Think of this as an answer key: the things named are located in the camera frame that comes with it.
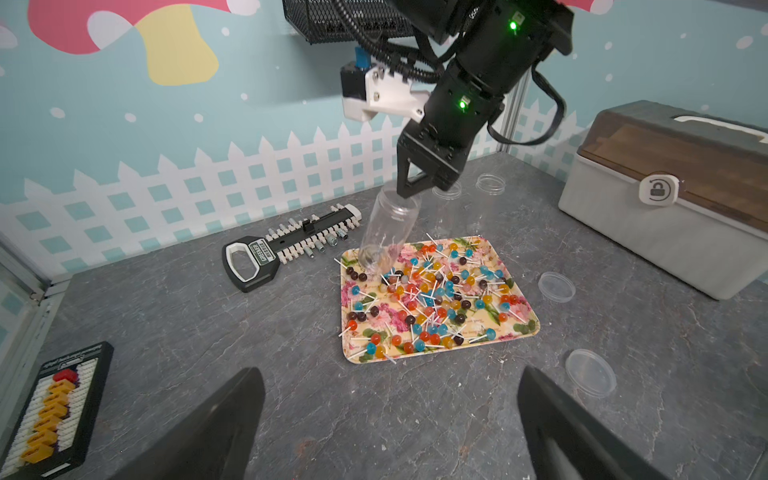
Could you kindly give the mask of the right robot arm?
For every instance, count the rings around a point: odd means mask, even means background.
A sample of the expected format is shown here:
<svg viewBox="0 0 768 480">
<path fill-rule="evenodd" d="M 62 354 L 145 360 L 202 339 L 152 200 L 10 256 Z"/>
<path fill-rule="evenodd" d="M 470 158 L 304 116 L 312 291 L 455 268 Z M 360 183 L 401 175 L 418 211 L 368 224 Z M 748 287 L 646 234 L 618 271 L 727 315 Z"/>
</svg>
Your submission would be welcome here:
<svg viewBox="0 0 768 480">
<path fill-rule="evenodd" d="M 370 37 L 343 1 L 332 4 L 346 30 L 377 60 L 342 71 L 345 114 L 407 119 L 397 143 L 397 192 L 413 197 L 459 179 L 482 129 L 513 144 L 493 125 L 505 96 L 529 73 L 556 104 L 549 128 L 530 145 L 546 143 L 565 118 L 566 102 L 538 65 L 553 51 L 573 50 L 574 13 L 559 1 L 395 1 L 418 46 L 397 47 Z"/>
</svg>

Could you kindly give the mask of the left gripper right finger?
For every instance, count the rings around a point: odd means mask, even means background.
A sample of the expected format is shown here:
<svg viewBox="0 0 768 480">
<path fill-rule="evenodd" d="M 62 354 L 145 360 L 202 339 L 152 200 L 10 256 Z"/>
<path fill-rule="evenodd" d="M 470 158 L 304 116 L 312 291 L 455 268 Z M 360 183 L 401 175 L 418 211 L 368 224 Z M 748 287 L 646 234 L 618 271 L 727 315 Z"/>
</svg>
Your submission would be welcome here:
<svg viewBox="0 0 768 480">
<path fill-rule="evenodd" d="M 541 370 L 527 366 L 517 393 L 537 479 L 662 479 Z"/>
</svg>

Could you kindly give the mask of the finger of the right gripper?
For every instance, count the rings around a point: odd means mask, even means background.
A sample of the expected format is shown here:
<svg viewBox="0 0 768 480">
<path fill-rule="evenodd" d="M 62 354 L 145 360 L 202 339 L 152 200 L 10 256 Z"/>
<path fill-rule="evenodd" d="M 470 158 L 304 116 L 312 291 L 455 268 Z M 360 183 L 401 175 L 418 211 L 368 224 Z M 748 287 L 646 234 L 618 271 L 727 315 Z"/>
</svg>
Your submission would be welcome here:
<svg viewBox="0 0 768 480">
<path fill-rule="evenodd" d="M 396 191 L 404 199 L 411 198 L 433 186 L 433 178 L 428 173 L 421 172 L 414 177 L 410 177 L 411 166 L 410 158 L 398 158 Z"/>
</svg>

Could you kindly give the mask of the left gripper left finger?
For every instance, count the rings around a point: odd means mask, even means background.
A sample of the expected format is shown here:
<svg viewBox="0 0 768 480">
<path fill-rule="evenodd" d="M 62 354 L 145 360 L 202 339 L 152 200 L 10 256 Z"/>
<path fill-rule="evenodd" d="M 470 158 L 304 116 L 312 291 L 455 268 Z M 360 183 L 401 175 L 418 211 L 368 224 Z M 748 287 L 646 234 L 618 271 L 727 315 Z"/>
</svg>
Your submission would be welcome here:
<svg viewBox="0 0 768 480">
<path fill-rule="evenodd" d="M 115 479 L 242 479 L 266 396 L 263 376 L 244 368 Z"/>
</svg>

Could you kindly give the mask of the clear candy jar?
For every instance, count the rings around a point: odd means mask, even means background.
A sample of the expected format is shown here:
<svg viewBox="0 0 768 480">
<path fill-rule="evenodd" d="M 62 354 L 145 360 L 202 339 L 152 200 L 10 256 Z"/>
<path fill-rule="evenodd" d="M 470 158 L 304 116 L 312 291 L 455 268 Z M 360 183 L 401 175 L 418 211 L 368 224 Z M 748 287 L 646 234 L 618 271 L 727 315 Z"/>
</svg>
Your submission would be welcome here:
<svg viewBox="0 0 768 480">
<path fill-rule="evenodd" d="M 395 182 L 378 192 L 358 252 L 358 263 L 368 274 L 383 274 L 395 264 L 419 215 L 418 197 L 402 197 Z"/>
<path fill-rule="evenodd" d="M 481 174 L 475 184 L 474 230 L 481 234 L 492 220 L 497 201 L 504 194 L 506 181 L 493 174 Z"/>
<path fill-rule="evenodd" d="M 447 190 L 433 187 L 429 196 L 427 220 L 428 232 L 434 238 L 447 238 L 453 228 L 457 207 L 462 195 L 460 182 Z"/>
</svg>

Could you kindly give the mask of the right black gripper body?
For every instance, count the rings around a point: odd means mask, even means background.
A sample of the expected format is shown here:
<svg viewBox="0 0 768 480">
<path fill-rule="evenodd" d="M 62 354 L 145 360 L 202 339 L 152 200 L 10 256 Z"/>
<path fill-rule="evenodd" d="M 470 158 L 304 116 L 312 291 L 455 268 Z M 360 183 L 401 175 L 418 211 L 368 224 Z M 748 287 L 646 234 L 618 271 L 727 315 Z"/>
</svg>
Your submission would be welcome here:
<svg viewBox="0 0 768 480">
<path fill-rule="evenodd" d="M 427 128 L 408 122 L 397 142 L 397 160 L 410 158 L 409 176 L 428 173 L 433 187 L 447 190 L 460 178 L 470 153 L 470 145 L 449 146 L 440 143 Z"/>
</svg>

